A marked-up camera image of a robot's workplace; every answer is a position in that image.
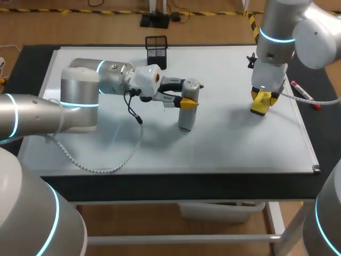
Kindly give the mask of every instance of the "wooden floor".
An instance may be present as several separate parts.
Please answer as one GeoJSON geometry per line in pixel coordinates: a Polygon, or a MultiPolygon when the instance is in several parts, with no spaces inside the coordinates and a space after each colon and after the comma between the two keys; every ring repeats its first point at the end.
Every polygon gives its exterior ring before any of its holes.
{"type": "MultiPolygon", "coordinates": [[[[172,10],[176,10],[171,1],[172,10]]],[[[191,11],[240,11],[238,0],[178,0],[191,11]]],[[[340,1],[317,1],[327,10],[341,10],[340,1]]],[[[251,0],[250,9],[262,11],[265,0],[251,0]]],[[[2,7],[13,8],[74,8],[86,9],[86,0],[13,0],[2,7]]],[[[144,0],[105,0],[102,10],[147,10],[144,0]]],[[[0,45],[15,44],[143,44],[151,35],[166,35],[169,44],[252,44],[252,31],[246,18],[230,15],[191,17],[185,24],[171,23],[169,29],[140,28],[139,15],[97,15],[59,13],[0,13],[0,45]]],[[[256,17],[258,26],[262,16],[256,17]]],[[[9,75],[18,52],[0,49],[6,60],[4,76],[9,75]]],[[[341,63],[327,67],[328,75],[341,95],[339,71],[341,63]]],[[[281,203],[283,218],[290,222],[300,202],[281,203]]],[[[263,213],[254,214],[243,225],[223,222],[184,220],[175,204],[81,206],[89,235],[165,235],[165,234],[266,234],[263,213]]],[[[263,256],[270,254],[268,244],[236,245],[136,245],[89,246],[87,256],[105,255],[238,255],[263,256]]],[[[298,244],[291,256],[304,255],[298,244]]]]}

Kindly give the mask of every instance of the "white table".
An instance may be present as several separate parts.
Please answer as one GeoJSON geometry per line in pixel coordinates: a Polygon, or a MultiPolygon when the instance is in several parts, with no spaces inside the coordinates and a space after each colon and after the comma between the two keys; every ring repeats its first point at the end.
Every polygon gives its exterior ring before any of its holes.
{"type": "MultiPolygon", "coordinates": [[[[181,132],[178,109],[134,98],[132,107],[144,120],[144,137],[134,157],[116,174],[313,173],[318,161],[294,100],[280,97],[264,117],[250,112],[252,70],[246,55],[255,49],[170,47],[163,74],[194,77],[205,86],[199,94],[196,123],[191,132],[181,132]]],[[[146,65],[143,47],[61,49],[45,77],[41,97],[60,98],[61,72],[75,58],[146,65]]],[[[292,94],[288,81],[285,90],[292,94]]],[[[130,153],[140,127],[127,113],[122,96],[102,94],[99,104],[95,132],[58,134],[57,139],[83,165],[108,169],[130,153]]],[[[25,138],[19,157],[38,175],[93,175],[41,137],[25,138]]]]}

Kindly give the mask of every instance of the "red marker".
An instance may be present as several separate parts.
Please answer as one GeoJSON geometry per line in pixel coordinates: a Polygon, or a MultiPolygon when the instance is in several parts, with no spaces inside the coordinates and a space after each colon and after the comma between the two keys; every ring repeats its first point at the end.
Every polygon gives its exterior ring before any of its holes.
{"type": "MultiPolygon", "coordinates": [[[[315,101],[306,91],[304,91],[304,89],[302,87],[300,87],[295,81],[291,81],[290,83],[293,88],[296,89],[296,91],[298,91],[304,99],[306,100],[311,100],[311,101],[315,101]]],[[[314,107],[314,109],[319,110],[321,108],[321,105],[316,105],[316,104],[312,104],[312,106],[314,107]]]]}

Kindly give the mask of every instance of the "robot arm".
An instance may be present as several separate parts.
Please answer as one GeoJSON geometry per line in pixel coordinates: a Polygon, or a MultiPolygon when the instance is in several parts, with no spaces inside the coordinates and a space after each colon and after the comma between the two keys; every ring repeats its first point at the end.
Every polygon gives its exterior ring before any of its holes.
{"type": "Polygon", "coordinates": [[[191,109],[198,103],[184,97],[166,94],[166,91],[182,92],[184,83],[191,83],[195,87],[199,82],[194,79],[167,78],[161,75],[157,65],[133,68],[129,63],[75,59],[70,67],[86,67],[100,75],[99,92],[102,94],[124,95],[134,91],[141,101],[162,101],[165,108],[191,109]]]}
{"type": "Polygon", "coordinates": [[[97,125],[99,76],[87,68],[66,68],[60,103],[25,94],[0,95],[0,140],[59,132],[82,133],[97,125]]]}
{"type": "Polygon", "coordinates": [[[179,108],[182,115],[195,109],[197,98],[192,100],[165,92],[182,92],[185,87],[199,90],[203,86],[194,79],[162,77],[157,65],[134,69],[129,63],[75,59],[62,72],[60,102],[24,94],[0,95],[0,143],[28,135],[95,130],[99,93],[130,93],[144,102],[162,101],[164,107],[179,108]]]}
{"type": "Polygon", "coordinates": [[[268,0],[257,46],[252,86],[281,92],[296,50],[309,68],[323,68],[341,58],[341,19],[311,0],[268,0]]]}

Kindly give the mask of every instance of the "black cable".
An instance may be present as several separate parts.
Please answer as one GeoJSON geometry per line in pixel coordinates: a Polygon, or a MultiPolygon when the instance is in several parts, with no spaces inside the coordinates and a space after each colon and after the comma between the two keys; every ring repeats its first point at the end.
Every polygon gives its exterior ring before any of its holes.
{"type": "Polygon", "coordinates": [[[171,5],[169,3],[167,3],[167,7],[169,7],[169,12],[167,12],[167,14],[171,14],[172,8],[171,8],[171,5]]]}
{"type": "Polygon", "coordinates": [[[173,4],[176,8],[178,8],[178,9],[183,9],[183,10],[185,10],[185,11],[188,12],[188,19],[187,19],[186,21],[178,21],[178,22],[181,23],[181,24],[187,23],[187,22],[190,20],[190,18],[191,18],[191,12],[190,12],[190,10],[188,10],[186,7],[178,6],[177,4],[174,3],[173,0],[172,0],[171,2],[172,2],[172,4],[173,4]]]}
{"type": "Polygon", "coordinates": [[[128,113],[131,114],[133,117],[135,117],[135,119],[137,120],[137,122],[139,124],[142,124],[143,121],[142,121],[141,117],[130,106],[134,94],[132,92],[130,92],[129,96],[130,96],[130,98],[129,98],[129,102],[128,102],[126,99],[126,94],[125,93],[123,94],[124,102],[126,103],[126,105],[128,107],[128,113]]]}
{"type": "Polygon", "coordinates": [[[87,5],[88,5],[89,7],[99,7],[99,6],[103,5],[103,4],[104,4],[104,0],[102,0],[101,3],[95,4],[95,5],[92,5],[92,4],[90,3],[90,0],[87,0],[87,5]]]}

